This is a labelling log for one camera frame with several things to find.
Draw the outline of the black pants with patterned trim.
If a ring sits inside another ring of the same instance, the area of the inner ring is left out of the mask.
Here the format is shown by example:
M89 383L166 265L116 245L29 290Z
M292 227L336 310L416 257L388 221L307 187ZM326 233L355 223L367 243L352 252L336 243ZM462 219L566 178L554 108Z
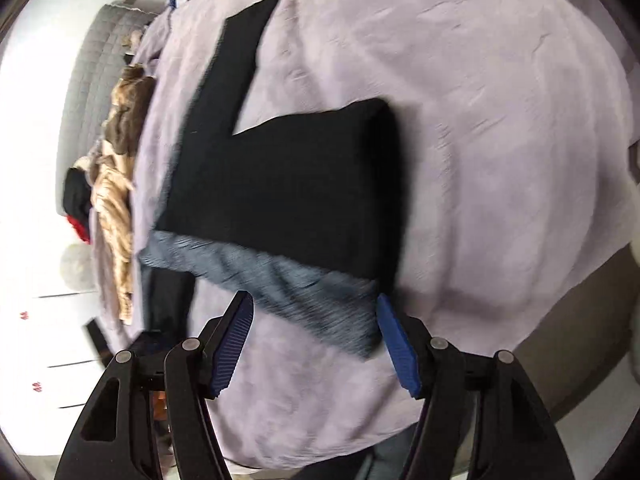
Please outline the black pants with patterned trim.
M405 222L398 122L381 99L236 130L279 0L224 22L171 156L142 269L249 292L324 344L367 358Z

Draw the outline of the white round plush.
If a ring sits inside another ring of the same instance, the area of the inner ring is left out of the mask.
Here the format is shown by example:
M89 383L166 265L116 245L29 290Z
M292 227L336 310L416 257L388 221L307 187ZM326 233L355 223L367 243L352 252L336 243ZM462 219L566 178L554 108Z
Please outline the white round plush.
M68 245L62 253L60 273L63 282L74 292L95 289L90 246Z

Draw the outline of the white drawer cabinet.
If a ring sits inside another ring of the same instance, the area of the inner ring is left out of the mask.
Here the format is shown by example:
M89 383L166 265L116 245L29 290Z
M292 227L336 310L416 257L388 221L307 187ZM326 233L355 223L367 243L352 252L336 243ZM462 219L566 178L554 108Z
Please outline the white drawer cabinet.
M102 375L85 331L98 291L63 282L65 248L1 267L1 430L20 455L61 454Z

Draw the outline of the cream striped garment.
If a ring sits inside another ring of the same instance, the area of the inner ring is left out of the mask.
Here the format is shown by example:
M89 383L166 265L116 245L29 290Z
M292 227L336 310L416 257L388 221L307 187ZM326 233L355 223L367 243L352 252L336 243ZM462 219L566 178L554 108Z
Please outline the cream striped garment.
M99 157L91 196L93 209L112 256L118 318L126 325L130 325L134 317L132 220L129 207L129 195L134 189L130 179L133 162L133 157L115 153Z

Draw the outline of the black and red garment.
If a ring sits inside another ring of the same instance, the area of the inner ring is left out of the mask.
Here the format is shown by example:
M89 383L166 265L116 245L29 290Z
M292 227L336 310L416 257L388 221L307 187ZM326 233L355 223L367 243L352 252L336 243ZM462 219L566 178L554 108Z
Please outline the black and red garment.
M86 244L91 243L90 235L90 211L92 188L89 185L86 173L79 168L70 168L66 172L62 207L65 217L80 240Z

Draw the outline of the brown fuzzy garment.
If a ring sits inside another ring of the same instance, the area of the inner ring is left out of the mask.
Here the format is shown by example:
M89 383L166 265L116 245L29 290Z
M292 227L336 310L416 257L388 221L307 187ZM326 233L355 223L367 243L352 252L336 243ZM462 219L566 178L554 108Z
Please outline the brown fuzzy garment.
M119 155L137 154L140 136L156 81L139 64L122 69L112 90L112 105L104 122L104 138Z

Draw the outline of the lavender bed blanket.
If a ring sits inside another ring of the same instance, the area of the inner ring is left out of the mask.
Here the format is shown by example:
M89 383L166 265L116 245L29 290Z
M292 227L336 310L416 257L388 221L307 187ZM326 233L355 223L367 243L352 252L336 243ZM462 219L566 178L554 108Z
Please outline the lavender bed blanket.
M224 20L257 1L192 0L143 37L137 59L157 88L134 170L135 248ZM280 0L239 128L375 96L408 162L399 303L459 349L516 348L630 242L625 72L567 0Z

